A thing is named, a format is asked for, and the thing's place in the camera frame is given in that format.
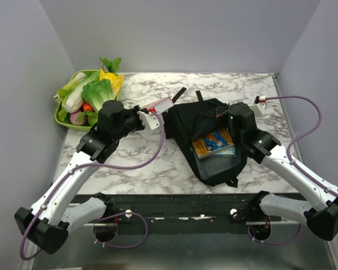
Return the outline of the orange treehouse book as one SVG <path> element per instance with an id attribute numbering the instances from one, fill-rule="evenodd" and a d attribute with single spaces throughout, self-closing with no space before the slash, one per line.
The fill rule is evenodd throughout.
<path id="1" fill-rule="evenodd" d="M 235 145 L 228 130 L 218 128 L 193 139 L 192 146 L 200 160 Z"/>

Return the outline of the pink notebook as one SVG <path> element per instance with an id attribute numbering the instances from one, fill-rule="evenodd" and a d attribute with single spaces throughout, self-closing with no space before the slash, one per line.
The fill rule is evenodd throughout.
<path id="1" fill-rule="evenodd" d="M 171 97 L 160 98 L 152 103 L 142 106 L 142 109 L 152 109 L 154 108 L 156 112 L 163 113 L 169 108 L 173 107 L 174 103 L 172 102 Z"/>

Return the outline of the black student backpack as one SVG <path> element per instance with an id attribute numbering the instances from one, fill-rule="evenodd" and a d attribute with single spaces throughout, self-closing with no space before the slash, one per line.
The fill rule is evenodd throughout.
<path id="1" fill-rule="evenodd" d="M 227 130 L 230 104 L 216 98 L 204 100 L 200 91 L 196 92 L 197 101 L 177 104 L 185 91 L 183 87 L 174 95 L 174 105 L 163 114 L 166 138 L 175 140 L 202 183 L 237 187 L 237 176 L 247 157 L 236 148 Z"/>

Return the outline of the shiny blue hologram notebook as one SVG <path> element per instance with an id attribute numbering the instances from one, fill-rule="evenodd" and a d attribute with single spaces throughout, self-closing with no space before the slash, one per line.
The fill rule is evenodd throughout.
<path id="1" fill-rule="evenodd" d="M 237 149 L 235 146 L 230 147 L 230 148 L 226 148 L 222 151 L 218 151 L 215 153 L 216 156 L 229 156 L 229 157 L 233 157 L 237 155 Z"/>

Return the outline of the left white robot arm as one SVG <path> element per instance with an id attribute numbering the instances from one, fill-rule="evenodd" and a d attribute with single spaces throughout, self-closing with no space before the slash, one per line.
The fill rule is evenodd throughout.
<path id="1" fill-rule="evenodd" d="M 119 141 L 134 131 L 148 128 L 147 109 L 135 106 L 125 109 L 120 101 L 110 100 L 99 110 L 98 120 L 80 140 L 68 166 L 52 186 L 31 207 L 20 207 L 14 219 L 23 238 L 20 256 L 31 260 L 35 256 L 24 254 L 27 240 L 47 254 L 56 253 L 69 234 L 94 220 L 108 222 L 114 209 L 110 199 L 101 194 L 69 209 L 83 184 L 100 168 L 117 149 Z"/>

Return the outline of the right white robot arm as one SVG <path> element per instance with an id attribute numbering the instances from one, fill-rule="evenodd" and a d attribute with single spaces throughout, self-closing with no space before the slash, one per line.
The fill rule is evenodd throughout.
<path id="1" fill-rule="evenodd" d="M 254 111 L 245 103 L 228 106 L 216 115 L 243 154 L 277 173 L 304 197 L 303 201 L 260 192 L 248 206 L 249 216 L 259 221 L 276 216 L 306 226 L 320 239 L 338 234 L 338 187 L 317 175 L 290 153 L 288 147 L 256 125 Z"/>

